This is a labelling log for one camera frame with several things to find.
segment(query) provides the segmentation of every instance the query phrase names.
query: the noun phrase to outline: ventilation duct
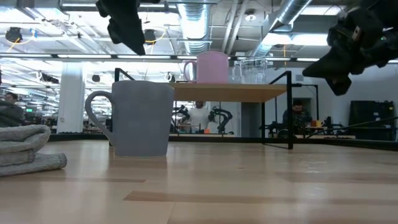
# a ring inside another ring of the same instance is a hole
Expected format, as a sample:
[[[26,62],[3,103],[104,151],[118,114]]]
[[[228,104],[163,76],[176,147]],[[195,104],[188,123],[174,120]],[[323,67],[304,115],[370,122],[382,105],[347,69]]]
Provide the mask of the ventilation duct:
[[[203,40],[208,38],[209,4],[177,4],[181,15],[181,28],[184,39]],[[208,42],[186,41],[187,54],[196,55],[208,51]]]
[[[263,38],[270,31],[275,31],[283,26],[290,26],[302,11],[311,3],[312,0],[283,0],[280,9],[267,16],[264,21],[262,34]],[[252,51],[251,56],[263,57],[271,50],[272,45],[266,45],[262,42]]]

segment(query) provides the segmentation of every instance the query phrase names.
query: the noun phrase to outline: folded gray towel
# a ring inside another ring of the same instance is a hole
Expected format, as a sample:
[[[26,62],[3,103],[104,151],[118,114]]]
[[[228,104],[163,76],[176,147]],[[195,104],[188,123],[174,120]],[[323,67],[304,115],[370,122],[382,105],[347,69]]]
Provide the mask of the folded gray towel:
[[[51,130],[45,125],[0,128],[0,154],[33,150],[37,152],[49,140]]]
[[[0,177],[18,174],[28,174],[43,170],[61,169],[67,165],[67,157],[62,154],[36,154],[33,162],[0,167]]]
[[[0,166],[9,166],[32,162],[35,159],[35,152],[27,150],[22,152],[2,153],[0,154]]]

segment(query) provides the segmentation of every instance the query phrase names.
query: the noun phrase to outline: pink mug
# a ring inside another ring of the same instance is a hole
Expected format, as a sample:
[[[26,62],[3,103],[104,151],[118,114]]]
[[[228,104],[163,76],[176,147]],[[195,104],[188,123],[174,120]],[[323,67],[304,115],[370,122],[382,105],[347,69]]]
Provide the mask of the pink mug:
[[[189,79],[186,74],[189,63],[196,65],[196,80]],[[188,82],[228,83],[228,55],[221,52],[202,53],[198,55],[197,61],[190,60],[185,62],[183,75]]]

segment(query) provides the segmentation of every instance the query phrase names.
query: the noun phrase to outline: person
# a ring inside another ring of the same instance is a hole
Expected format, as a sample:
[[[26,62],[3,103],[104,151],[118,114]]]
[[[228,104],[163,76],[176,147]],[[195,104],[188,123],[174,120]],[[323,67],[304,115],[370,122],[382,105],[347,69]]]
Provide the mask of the person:
[[[14,127],[21,125],[24,110],[16,105],[18,96],[6,93],[4,101],[0,101],[0,127]]]
[[[293,125],[295,127],[295,132],[297,133],[299,129],[304,127],[306,123],[310,123],[312,121],[312,117],[308,111],[303,109],[303,103],[301,100],[293,101]],[[283,115],[283,124],[287,126],[287,110]]]
[[[210,112],[205,108],[205,104],[202,101],[195,102],[195,108],[188,111],[189,118],[184,117],[181,123],[185,121],[190,121],[192,126],[192,133],[204,133],[207,129],[208,124],[211,120]]]

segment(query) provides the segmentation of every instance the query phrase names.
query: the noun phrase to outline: white column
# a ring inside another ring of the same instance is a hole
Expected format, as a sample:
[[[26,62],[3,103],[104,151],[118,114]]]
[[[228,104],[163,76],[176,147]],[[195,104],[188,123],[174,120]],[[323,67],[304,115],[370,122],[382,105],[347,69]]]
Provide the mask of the white column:
[[[63,63],[57,133],[83,131],[85,82],[83,63]]]

